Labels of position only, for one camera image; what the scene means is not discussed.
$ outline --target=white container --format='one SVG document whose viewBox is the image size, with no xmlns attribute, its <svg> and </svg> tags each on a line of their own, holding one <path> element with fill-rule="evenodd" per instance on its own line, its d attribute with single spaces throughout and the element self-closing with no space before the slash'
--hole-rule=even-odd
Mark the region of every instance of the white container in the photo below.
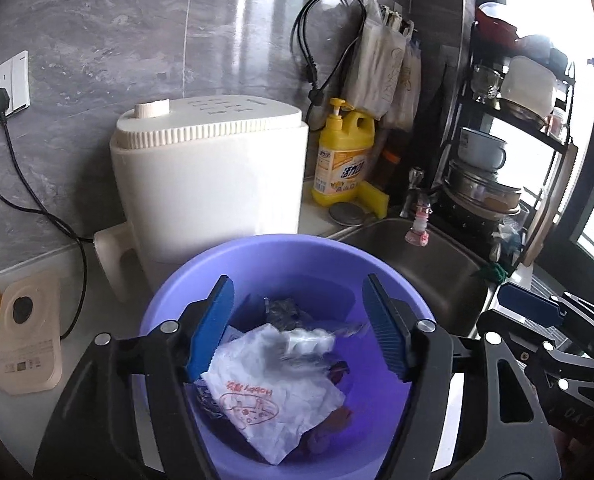
<svg viewBox="0 0 594 480">
<path fill-rule="evenodd" d="M 308 126 L 301 111 L 232 95 L 136 105 L 110 141 L 127 222 L 95 234 L 118 298 L 134 247 L 152 290 L 202 251 L 233 238 L 296 233 Z"/>
<path fill-rule="evenodd" d="M 524 56 L 510 60 L 508 73 L 501 85 L 501 97 L 546 118 L 555 106 L 554 73 Z"/>
<path fill-rule="evenodd" d="M 457 154 L 480 170 L 496 171 L 506 163 L 506 141 L 490 134 L 462 128 Z"/>
</svg>

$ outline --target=metal lid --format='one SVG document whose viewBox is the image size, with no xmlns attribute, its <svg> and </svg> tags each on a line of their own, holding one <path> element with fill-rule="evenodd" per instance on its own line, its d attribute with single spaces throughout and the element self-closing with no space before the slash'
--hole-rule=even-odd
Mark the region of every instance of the metal lid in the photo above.
<svg viewBox="0 0 594 480">
<path fill-rule="evenodd" d="M 511 209 L 506 213 L 500 213 L 492 209 L 487 209 L 474 202 L 474 200 L 472 200 L 471 198 L 468 198 L 467 196 L 464 196 L 460 193 L 453 192 L 452 190 L 450 190 L 450 187 L 446 182 L 443 183 L 442 190 L 445 193 L 445 195 L 450 200 L 455 202 L 458 206 L 464 208 L 466 211 L 472 213 L 475 216 L 478 216 L 479 218 L 483 218 L 484 220 L 499 222 L 505 216 L 514 216 L 518 214 L 521 210 L 519 206 L 517 206 L 515 209 Z"/>
<path fill-rule="evenodd" d="M 357 204 L 336 202 L 328 208 L 328 214 L 335 222 L 346 227 L 359 227 L 366 218 L 366 213 Z"/>
<path fill-rule="evenodd" d="M 496 172 L 491 173 L 490 171 L 480 170 L 479 168 L 475 168 L 474 166 L 466 164 L 464 161 L 457 158 L 453 158 L 453 160 L 449 162 L 449 166 L 452 171 L 461 173 L 465 177 L 474 180 L 483 186 L 486 186 L 488 189 L 497 190 L 504 193 L 517 193 L 523 190 L 523 187 L 502 184 L 498 181 L 499 175 Z"/>
</svg>

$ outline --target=metal pot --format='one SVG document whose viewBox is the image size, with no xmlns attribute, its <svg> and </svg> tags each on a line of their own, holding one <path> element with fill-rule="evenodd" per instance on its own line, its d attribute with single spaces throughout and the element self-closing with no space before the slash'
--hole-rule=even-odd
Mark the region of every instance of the metal pot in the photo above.
<svg viewBox="0 0 594 480">
<path fill-rule="evenodd" d="M 503 214 L 517 212 L 522 188 L 504 186 L 494 173 L 479 171 L 461 161 L 451 160 L 445 185 L 457 196 L 489 211 Z"/>
</svg>

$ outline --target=yellow dish soap bottle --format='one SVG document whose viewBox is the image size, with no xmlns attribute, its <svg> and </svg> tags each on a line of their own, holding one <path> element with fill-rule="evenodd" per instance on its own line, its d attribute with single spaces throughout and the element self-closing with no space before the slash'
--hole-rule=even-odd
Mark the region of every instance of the yellow dish soap bottle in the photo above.
<svg viewBox="0 0 594 480">
<path fill-rule="evenodd" d="M 342 118 L 339 112 L 342 107 L 348 107 L 346 101 L 332 98 L 330 104 L 333 112 L 319 138 L 312 187 L 312 197 L 324 207 L 355 199 L 375 142 L 375 120 L 370 115 L 351 109 Z"/>
</svg>

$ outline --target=glass cup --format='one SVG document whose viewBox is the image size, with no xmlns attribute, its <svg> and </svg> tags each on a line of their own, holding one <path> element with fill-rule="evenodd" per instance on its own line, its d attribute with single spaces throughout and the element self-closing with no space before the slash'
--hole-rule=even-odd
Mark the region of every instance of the glass cup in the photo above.
<svg viewBox="0 0 594 480">
<path fill-rule="evenodd" d="M 477 98 L 477 102 L 497 97 L 501 86 L 501 74 L 487 66 L 475 65 L 472 69 L 470 88 Z"/>
</svg>

